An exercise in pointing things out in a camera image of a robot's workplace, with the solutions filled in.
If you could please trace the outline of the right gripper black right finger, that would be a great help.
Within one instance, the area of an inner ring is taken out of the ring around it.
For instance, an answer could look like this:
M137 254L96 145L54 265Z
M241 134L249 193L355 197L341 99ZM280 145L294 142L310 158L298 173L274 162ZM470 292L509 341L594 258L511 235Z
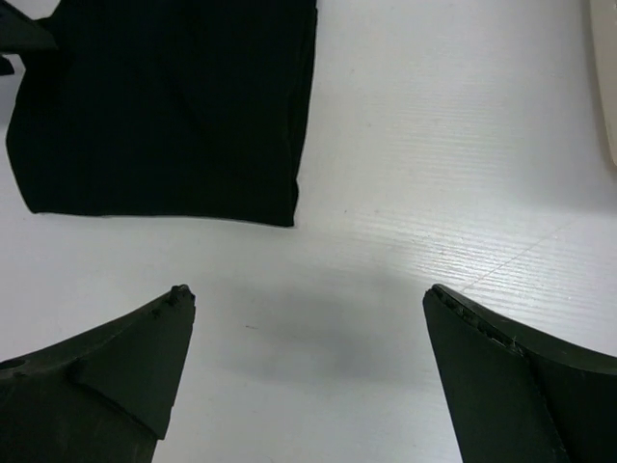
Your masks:
M615 358L447 286L422 305L463 461L615 461Z

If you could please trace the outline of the black t shirt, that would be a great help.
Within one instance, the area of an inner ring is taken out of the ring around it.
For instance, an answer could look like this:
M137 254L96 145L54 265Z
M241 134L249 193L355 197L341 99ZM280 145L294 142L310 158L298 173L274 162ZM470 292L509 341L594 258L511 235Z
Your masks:
M22 55L6 147L34 213L290 227L313 1L62 1Z

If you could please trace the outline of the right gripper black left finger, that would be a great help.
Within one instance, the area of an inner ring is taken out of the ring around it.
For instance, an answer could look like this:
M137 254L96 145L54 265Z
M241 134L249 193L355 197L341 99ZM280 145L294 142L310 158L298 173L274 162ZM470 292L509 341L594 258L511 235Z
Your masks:
M193 333L187 285L1 364L4 462L149 462L167 434Z

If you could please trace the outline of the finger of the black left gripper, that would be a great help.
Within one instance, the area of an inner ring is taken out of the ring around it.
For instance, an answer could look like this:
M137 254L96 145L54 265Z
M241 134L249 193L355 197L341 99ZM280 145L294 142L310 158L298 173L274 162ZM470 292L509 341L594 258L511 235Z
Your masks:
M12 75L14 68L6 55L54 50L53 36L34 19L1 0L1 74Z

